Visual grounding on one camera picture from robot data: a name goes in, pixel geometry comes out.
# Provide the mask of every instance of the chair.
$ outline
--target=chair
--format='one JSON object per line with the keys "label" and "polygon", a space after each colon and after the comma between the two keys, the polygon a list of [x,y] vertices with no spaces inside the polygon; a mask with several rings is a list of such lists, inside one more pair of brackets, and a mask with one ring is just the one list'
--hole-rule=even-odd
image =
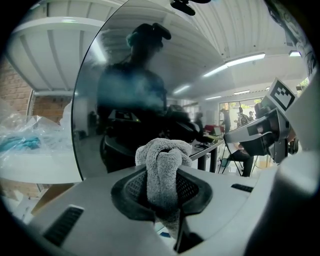
{"label": "chair", "polygon": [[[239,172],[239,174],[240,174],[240,176],[242,176],[242,175],[241,175],[241,172],[240,172],[240,170],[239,170],[239,168],[238,168],[238,165],[237,165],[236,161],[234,160],[234,158],[233,158],[233,156],[232,156],[232,154],[231,154],[231,151],[230,151],[230,149],[229,149],[229,147],[228,147],[228,143],[226,142],[225,136],[223,136],[223,140],[224,140],[225,148],[227,148],[228,151],[229,151],[229,156],[228,156],[228,158],[227,158],[227,163],[226,163],[226,165],[224,166],[224,169],[223,169],[223,171],[222,171],[222,174],[224,174],[225,169],[226,169],[226,167],[228,166],[228,162],[233,161],[234,164],[235,164],[235,166],[236,166],[236,168],[237,168],[237,170],[238,170],[238,172]],[[224,154],[225,154],[225,151],[223,150],[222,159],[224,159]]]}

